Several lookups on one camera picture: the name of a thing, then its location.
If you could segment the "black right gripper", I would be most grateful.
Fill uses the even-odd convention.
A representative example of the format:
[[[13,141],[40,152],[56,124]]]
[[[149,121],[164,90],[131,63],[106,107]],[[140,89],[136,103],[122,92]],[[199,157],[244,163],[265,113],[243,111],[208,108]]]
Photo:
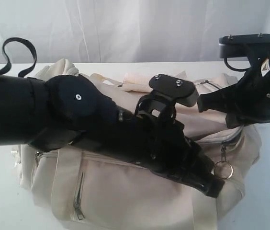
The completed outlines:
[[[201,94],[199,112],[216,110],[227,113],[226,127],[270,122],[270,50],[266,57],[253,63],[236,86]]]

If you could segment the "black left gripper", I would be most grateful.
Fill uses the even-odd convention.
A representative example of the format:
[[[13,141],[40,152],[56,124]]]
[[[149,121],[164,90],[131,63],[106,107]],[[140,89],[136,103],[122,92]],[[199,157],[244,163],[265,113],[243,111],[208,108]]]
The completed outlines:
[[[197,144],[184,135],[183,127],[168,114],[155,117],[140,111],[135,115],[120,107],[118,159],[217,198],[225,182],[213,174],[214,162],[197,154]]]

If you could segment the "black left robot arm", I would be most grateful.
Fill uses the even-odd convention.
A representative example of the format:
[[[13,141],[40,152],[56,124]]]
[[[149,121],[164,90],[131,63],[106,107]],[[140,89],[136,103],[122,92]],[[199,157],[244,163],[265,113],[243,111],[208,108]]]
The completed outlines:
[[[158,74],[152,92],[129,111],[84,76],[29,77],[33,67],[8,76],[0,69],[0,145],[28,144],[41,152],[67,145],[138,165],[216,198],[224,180],[214,163],[186,137],[176,120],[177,103],[195,105],[198,92],[186,80]]]

